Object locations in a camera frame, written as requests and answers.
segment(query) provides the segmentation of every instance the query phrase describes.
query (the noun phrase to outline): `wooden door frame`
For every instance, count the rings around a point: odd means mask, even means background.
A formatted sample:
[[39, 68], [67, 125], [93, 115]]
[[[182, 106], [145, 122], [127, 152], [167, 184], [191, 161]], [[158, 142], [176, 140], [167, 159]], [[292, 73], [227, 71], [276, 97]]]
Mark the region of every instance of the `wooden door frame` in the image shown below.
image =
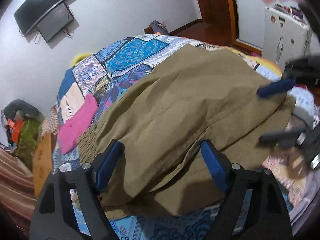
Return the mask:
[[[199, 3], [199, 8], [201, 14], [203, 14], [203, 3], [201, 0], [198, 0]], [[230, 13], [230, 25], [231, 25], [231, 39], [232, 43], [236, 46], [239, 46], [241, 48], [248, 49], [252, 52], [255, 52], [257, 54], [261, 54], [262, 50], [258, 49], [256, 47], [252, 47], [249, 44], [243, 43], [239, 41], [239, 23], [238, 23], [238, 9], [237, 9], [237, 4], [236, 0], [228, 0], [228, 5], [229, 5], [229, 13]]]

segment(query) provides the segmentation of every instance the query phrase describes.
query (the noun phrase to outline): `wooden floor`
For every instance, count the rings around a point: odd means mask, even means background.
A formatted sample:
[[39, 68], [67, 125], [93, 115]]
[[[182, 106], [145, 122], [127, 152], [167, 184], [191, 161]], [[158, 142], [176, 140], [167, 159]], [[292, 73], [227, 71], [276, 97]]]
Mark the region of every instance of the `wooden floor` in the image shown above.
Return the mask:
[[233, 45], [229, 27], [223, 28], [208, 23], [196, 23], [175, 36], [204, 41], [213, 45], [233, 47], [248, 55], [251, 53], [247, 49]]

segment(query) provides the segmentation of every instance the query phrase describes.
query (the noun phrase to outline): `cardboard box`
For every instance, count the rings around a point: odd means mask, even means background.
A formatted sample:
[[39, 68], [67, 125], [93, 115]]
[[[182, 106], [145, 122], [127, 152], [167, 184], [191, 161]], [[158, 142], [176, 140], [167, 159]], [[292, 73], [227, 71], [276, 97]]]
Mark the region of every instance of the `cardboard box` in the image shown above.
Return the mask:
[[52, 133], [45, 133], [42, 141], [33, 155], [33, 185], [36, 197], [53, 168], [52, 152], [55, 146], [55, 138]]

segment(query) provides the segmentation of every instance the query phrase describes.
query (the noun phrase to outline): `white refrigerator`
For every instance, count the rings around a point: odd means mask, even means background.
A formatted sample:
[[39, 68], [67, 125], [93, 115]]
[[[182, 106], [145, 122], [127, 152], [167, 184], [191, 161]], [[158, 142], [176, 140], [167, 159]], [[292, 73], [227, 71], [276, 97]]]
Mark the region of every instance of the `white refrigerator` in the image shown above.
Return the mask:
[[262, 58], [276, 63], [283, 71], [287, 61], [306, 56], [311, 35], [308, 23], [266, 6]]

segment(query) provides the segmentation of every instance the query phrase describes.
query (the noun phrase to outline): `tv screen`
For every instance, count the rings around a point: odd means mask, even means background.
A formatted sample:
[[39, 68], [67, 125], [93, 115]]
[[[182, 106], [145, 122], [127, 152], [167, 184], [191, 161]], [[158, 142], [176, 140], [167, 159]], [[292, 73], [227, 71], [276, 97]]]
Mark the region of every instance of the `tv screen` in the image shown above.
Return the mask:
[[68, 23], [73, 21], [73, 15], [65, 3], [51, 10], [38, 24], [37, 28], [46, 42]]
[[27, 34], [51, 9], [63, 0], [26, 0], [14, 13], [23, 35]]

